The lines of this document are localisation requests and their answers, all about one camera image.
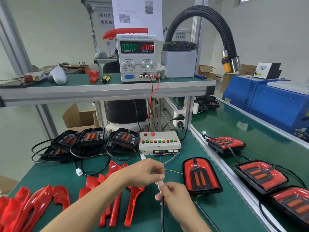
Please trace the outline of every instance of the red wire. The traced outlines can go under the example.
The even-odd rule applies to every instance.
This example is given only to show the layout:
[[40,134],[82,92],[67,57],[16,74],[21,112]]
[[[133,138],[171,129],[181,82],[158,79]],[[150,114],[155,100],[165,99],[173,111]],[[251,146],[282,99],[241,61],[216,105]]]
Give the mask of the red wire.
[[154,92],[152,92],[152,79],[150,78],[151,80],[151,95],[150,95],[150,102],[149,102],[149,110],[148,110],[148,120],[149,120],[149,116],[150,116],[150,108],[151,108],[151,101],[152,101],[152,96],[153,94],[157,91],[157,89],[159,88],[159,85],[160,85],[160,78],[157,76],[157,75],[154,75],[154,77],[158,78],[159,79],[159,83],[158,83],[158,86],[157,88],[154,90]]

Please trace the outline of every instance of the hand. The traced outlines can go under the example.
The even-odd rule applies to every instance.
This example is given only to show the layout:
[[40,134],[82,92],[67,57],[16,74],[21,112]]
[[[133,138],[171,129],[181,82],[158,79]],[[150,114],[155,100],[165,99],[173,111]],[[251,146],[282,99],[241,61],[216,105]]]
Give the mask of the hand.
[[151,183],[164,180],[165,176],[163,163],[150,158],[138,161],[118,172],[120,172],[122,177],[126,179],[126,186],[132,187],[148,186]]
[[197,221],[199,223],[201,218],[185,185],[176,182],[166,184],[160,182],[159,187],[162,194],[158,193],[155,199],[161,200],[162,195],[164,196],[164,203],[183,229],[191,227]]

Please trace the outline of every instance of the blue power button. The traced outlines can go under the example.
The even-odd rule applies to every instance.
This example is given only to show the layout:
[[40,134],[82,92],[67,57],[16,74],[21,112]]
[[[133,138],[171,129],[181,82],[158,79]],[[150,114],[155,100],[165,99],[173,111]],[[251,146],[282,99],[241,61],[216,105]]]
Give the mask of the blue power button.
[[133,79],[133,78],[134,78],[134,75],[125,75],[125,78],[126,78],[126,79]]

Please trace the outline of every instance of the black corrugated hose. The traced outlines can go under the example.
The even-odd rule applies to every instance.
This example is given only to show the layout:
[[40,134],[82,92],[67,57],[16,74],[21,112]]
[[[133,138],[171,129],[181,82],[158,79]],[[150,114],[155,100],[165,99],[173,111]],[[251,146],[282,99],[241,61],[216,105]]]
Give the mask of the black corrugated hose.
[[232,59],[237,57],[234,39],[230,27],[217,11],[205,5],[195,5],[189,7],[177,15],[168,29],[165,42],[172,41],[172,37],[176,31],[176,28],[183,21],[194,16],[203,17],[210,21],[218,30],[223,41],[224,49],[227,50],[229,58]]

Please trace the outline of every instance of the digital display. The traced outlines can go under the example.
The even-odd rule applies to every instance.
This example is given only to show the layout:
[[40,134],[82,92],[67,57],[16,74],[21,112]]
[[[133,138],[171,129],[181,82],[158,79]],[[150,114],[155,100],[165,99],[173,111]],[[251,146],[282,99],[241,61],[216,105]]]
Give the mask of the digital display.
[[120,46],[122,54],[153,54],[153,41],[121,41]]

